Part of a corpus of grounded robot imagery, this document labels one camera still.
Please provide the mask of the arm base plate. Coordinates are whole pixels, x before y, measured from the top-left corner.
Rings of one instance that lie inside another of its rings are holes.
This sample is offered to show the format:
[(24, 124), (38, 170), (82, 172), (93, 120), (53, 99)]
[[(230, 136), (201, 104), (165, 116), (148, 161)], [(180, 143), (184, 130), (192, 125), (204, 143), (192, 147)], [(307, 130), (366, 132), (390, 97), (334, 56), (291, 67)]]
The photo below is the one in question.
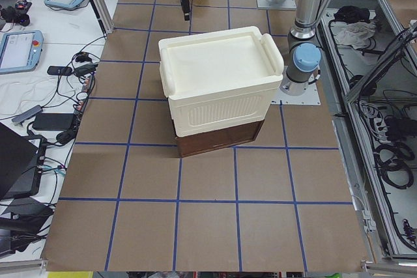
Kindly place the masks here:
[(271, 101), (272, 105), (321, 105), (317, 84), (309, 85), (301, 95), (290, 95), (278, 88)]
[(295, 0), (256, 0), (257, 8), (262, 10), (295, 11)]

